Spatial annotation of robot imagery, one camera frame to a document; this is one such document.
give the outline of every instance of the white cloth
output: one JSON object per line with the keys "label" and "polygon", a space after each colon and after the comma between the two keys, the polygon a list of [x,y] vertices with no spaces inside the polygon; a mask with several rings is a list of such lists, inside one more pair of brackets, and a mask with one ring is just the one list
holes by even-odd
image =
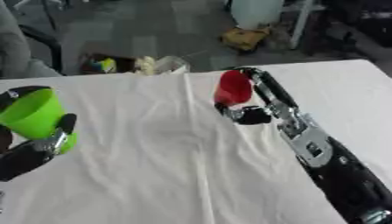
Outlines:
{"label": "white cloth", "polygon": [[[390,78],[362,60],[261,68],[392,189]],[[0,223],[344,223],[274,124],[215,111],[220,74],[1,81],[55,88],[79,117],[79,142],[0,185]]]}

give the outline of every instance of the robotic arm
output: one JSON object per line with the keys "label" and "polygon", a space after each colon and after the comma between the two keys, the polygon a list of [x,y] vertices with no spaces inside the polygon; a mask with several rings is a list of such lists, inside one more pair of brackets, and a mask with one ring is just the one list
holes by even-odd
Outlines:
{"label": "robotic arm", "polygon": [[215,96],[215,107],[223,116],[243,125],[270,123],[275,117],[283,140],[347,223],[392,223],[391,192],[350,150],[303,114],[269,73],[247,67],[235,70],[254,83],[265,107],[232,110]]}

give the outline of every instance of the person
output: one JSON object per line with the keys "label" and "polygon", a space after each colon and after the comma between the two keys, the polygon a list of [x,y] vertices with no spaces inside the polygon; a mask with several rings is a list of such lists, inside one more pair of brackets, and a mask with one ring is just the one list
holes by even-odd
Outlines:
{"label": "person", "polygon": [[17,20],[0,0],[0,77],[22,79],[60,76],[42,61],[32,59],[32,52]]}

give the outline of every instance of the yellow object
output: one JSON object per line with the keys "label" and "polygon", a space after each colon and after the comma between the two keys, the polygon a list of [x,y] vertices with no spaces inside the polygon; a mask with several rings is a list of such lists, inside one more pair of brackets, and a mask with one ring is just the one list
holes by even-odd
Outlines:
{"label": "yellow object", "polygon": [[102,70],[106,74],[112,74],[117,71],[116,61],[113,59],[105,59],[101,62]]}
{"label": "yellow object", "polygon": [[270,35],[271,27],[266,26],[257,30],[247,31],[234,28],[221,36],[223,44],[242,51],[255,50],[257,44]]}

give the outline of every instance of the green cup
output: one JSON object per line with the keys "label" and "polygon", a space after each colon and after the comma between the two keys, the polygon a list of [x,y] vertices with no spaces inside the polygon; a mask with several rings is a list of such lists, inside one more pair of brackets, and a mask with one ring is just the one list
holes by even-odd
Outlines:
{"label": "green cup", "polygon": [[[49,137],[64,114],[56,94],[45,88],[17,99],[0,114],[0,123],[20,136],[34,140]],[[76,134],[73,133],[61,147],[61,153],[66,153],[75,144]]]}

